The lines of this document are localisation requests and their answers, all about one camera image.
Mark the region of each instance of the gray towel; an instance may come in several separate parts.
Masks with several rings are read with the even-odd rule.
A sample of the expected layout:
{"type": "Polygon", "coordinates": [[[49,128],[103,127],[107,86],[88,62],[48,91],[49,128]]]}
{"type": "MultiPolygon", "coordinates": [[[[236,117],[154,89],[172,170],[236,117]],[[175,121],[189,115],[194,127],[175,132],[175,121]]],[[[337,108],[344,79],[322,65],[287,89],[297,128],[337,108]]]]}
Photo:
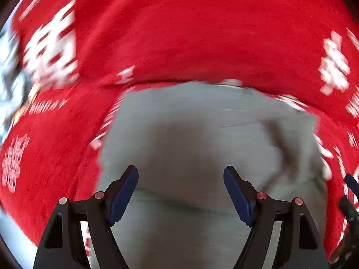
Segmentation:
{"type": "MultiPolygon", "coordinates": [[[[254,90],[191,82],[127,95],[102,150],[97,190],[128,165],[139,169],[139,186],[112,228],[130,268],[233,267],[250,229],[223,184],[227,165],[274,199],[302,197],[323,234],[314,125],[312,115],[254,90]]],[[[279,231],[280,223],[264,268],[279,231]]]]}

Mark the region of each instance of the white printed character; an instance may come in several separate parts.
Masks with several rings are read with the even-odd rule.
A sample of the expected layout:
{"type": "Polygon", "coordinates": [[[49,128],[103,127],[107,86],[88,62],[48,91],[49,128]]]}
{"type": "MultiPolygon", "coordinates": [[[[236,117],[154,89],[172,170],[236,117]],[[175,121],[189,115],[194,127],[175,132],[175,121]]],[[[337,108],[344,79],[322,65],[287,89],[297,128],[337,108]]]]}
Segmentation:
{"type": "Polygon", "coordinates": [[[349,39],[354,44],[356,49],[359,51],[359,41],[358,41],[358,39],[355,37],[354,33],[351,32],[348,28],[346,30],[347,30],[347,34],[348,34],[349,39]]]}
{"type": "Polygon", "coordinates": [[[134,65],[124,69],[123,71],[119,72],[117,75],[119,76],[120,80],[116,83],[118,85],[123,85],[131,82],[133,80],[133,70],[134,65]]]}
{"type": "Polygon", "coordinates": [[[278,96],[278,98],[274,98],[274,99],[282,101],[282,102],[288,104],[290,107],[292,107],[296,110],[299,110],[299,111],[305,111],[305,109],[302,108],[301,106],[307,107],[307,105],[298,101],[297,98],[290,96],[290,95],[278,96]]]}
{"type": "MultiPolygon", "coordinates": [[[[326,158],[333,159],[334,158],[333,154],[329,150],[327,150],[327,149],[325,149],[323,147],[322,140],[317,135],[315,135],[315,134],[313,134],[313,135],[314,135],[314,138],[315,138],[315,140],[317,142],[319,152],[322,154],[322,156],[326,157],[326,158]]],[[[322,170],[323,171],[323,177],[324,177],[325,180],[329,181],[333,177],[332,176],[332,170],[329,167],[328,163],[323,158],[322,158],[322,163],[323,163],[323,170],[322,170]]]]}
{"type": "Polygon", "coordinates": [[[357,86],[356,92],[353,94],[351,100],[345,107],[345,109],[354,117],[359,117],[359,87],[357,86]]]}
{"type": "Polygon", "coordinates": [[[353,135],[353,133],[347,131],[347,134],[348,134],[348,137],[349,137],[350,146],[357,148],[358,147],[357,140],[355,139],[355,136],[353,135]]]}
{"type": "Polygon", "coordinates": [[[326,83],[320,91],[329,96],[333,93],[334,88],[344,92],[349,88],[347,75],[350,74],[348,61],[340,52],[341,36],[335,31],[331,32],[331,39],[324,39],[324,50],[326,57],[322,58],[319,67],[322,80],[326,83]]]}
{"type": "Polygon", "coordinates": [[[5,152],[2,160],[2,177],[1,184],[8,186],[10,192],[14,193],[16,188],[16,179],[20,176],[20,162],[30,139],[27,134],[23,137],[17,136],[16,140],[11,141],[11,145],[5,152]]]}
{"type": "Polygon", "coordinates": [[[62,87],[78,77],[73,74],[78,64],[75,30],[61,36],[75,21],[75,13],[70,11],[74,4],[72,0],[47,25],[40,26],[25,47],[25,69],[43,86],[62,87]]]}

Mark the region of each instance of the red fabric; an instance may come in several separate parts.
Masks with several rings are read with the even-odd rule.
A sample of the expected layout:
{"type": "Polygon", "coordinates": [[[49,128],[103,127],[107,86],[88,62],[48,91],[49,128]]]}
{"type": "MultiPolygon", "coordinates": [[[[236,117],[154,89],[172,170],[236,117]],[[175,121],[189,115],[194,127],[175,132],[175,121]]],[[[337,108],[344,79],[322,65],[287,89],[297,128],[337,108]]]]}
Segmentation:
{"type": "MultiPolygon", "coordinates": [[[[86,126],[93,124],[93,138],[102,134],[100,122],[106,122],[109,115],[104,114],[116,97],[113,95],[109,99],[111,93],[104,91],[104,86],[125,84],[136,90],[158,86],[157,83],[164,86],[189,80],[238,79],[243,86],[268,94],[295,96],[308,105],[306,110],[319,116],[317,135],[333,155],[326,159],[333,179],[328,182],[324,240],[326,252],[331,254],[344,223],[337,209],[337,201],[344,190],[339,159],[345,172],[351,174],[358,165],[357,147],[351,146],[348,139],[349,133],[358,138],[358,119],[348,113],[347,107],[350,101],[355,103],[359,54],[347,35],[347,28],[359,35],[358,25],[354,24],[341,0],[24,0],[13,21],[13,29],[21,38],[24,66],[47,83],[52,80],[61,85],[63,79],[71,84],[77,80],[92,83],[94,89],[76,87],[83,97],[77,107],[72,107],[72,113],[59,113],[51,118],[42,118],[39,114],[39,119],[35,120],[24,117],[12,130],[1,156],[16,134],[28,133],[31,143],[24,150],[21,161],[27,169],[22,168],[20,177],[27,171],[26,179],[34,185],[21,184],[19,180],[18,188],[21,187],[22,192],[18,194],[9,194],[0,187],[5,208],[14,214],[33,242],[38,243],[51,211],[48,203],[56,203],[62,196],[81,199],[92,194],[101,142],[92,142],[89,134],[85,136],[73,129],[83,129],[86,122],[86,126]],[[61,9],[66,12],[59,17],[61,9]],[[331,38],[332,31],[342,37],[340,50],[350,67],[346,76],[349,86],[346,90],[334,89],[326,96],[320,92],[325,83],[318,68],[322,57],[326,57],[323,40],[331,38]],[[65,54],[73,50],[74,54],[66,58],[65,54]],[[61,59],[65,60],[64,64],[53,67],[61,59]],[[90,117],[90,110],[94,111],[91,104],[96,106],[98,117],[83,122],[85,117],[90,117]],[[81,117],[72,116],[81,112],[84,112],[81,117]],[[46,129],[52,132],[51,136],[43,137],[39,133],[46,129]],[[58,130],[71,136],[62,138],[58,130]],[[81,140],[74,143],[77,136],[81,140]],[[62,139],[59,146],[55,144],[58,137],[62,139]],[[68,162],[67,147],[73,144],[76,149],[68,162]],[[59,153],[40,148],[42,145],[56,146],[59,153]],[[41,156],[39,149],[47,156],[41,156]],[[34,156],[26,157],[26,153],[31,154],[29,150],[34,156]],[[27,162],[35,156],[41,157],[36,164],[27,162]],[[53,177],[49,168],[62,177],[53,177]],[[44,185],[44,199],[40,202],[30,199],[27,206],[20,204],[27,197],[39,195],[40,183],[44,185]],[[22,220],[24,214],[28,214],[31,221],[22,220]],[[36,232],[34,222],[41,224],[36,232]]],[[[64,90],[46,91],[42,96],[53,100],[64,90]]]]}
{"type": "Polygon", "coordinates": [[[15,191],[0,186],[0,199],[36,245],[61,197],[82,200],[92,195],[99,170],[89,144],[119,92],[119,87],[96,89],[85,83],[42,92],[2,146],[4,159],[14,138],[29,139],[19,160],[15,191]],[[49,108],[40,104],[49,101],[49,108]]]}

